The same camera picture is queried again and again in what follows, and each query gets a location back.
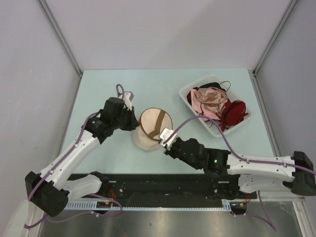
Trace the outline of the beige round laundry bag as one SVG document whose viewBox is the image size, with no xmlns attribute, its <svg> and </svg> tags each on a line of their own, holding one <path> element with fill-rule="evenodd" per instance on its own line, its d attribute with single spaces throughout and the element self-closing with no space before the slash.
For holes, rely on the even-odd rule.
<svg viewBox="0 0 316 237">
<path fill-rule="evenodd" d="M 144 151 L 153 151 L 160 147 L 160 134 L 173 129 L 171 116 L 162 109 L 148 108 L 139 117 L 139 126 L 133 133 L 135 145 Z"/>
</svg>

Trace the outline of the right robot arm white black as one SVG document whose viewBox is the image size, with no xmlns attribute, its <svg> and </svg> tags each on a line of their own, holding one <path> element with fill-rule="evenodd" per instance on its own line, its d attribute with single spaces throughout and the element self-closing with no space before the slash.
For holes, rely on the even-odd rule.
<svg viewBox="0 0 316 237">
<path fill-rule="evenodd" d="M 177 137 L 161 141 L 164 154 L 177 158 L 205 175 L 215 179 L 235 176 L 238 181 L 228 185 L 228 193 L 239 198 L 244 193 L 289 189 L 300 196 L 315 196 L 314 165 L 304 152 L 295 151 L 291 156 L 265 158 L 233 154 L 231 151 L 206 148 L 196 139 L 183 141 Z"/>
</svg>

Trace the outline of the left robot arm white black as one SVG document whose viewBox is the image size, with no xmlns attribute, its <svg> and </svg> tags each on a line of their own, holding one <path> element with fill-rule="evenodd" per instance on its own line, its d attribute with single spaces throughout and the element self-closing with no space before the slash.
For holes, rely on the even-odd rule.
<svg viewBox="0 0 316 237">
<path fill-rule="evenodd" d="M 72 172 L 94 149 L 99 147 L 117 129 L 133 131 L 138 127 L 132 92 L 106 100 L 104 108 L 88 116 L 78 138 L 51 164 L 39 173 L 30 172 L 25 177 L 28 200 L 48 216 L 55 217 L 66 207 L 74 194 L 96 194 L 102 198 L 108 194 L 107 178 L 93 172 L 84 179 L 74 181 L 75 191 L 66 186 Z"/>
</svg>

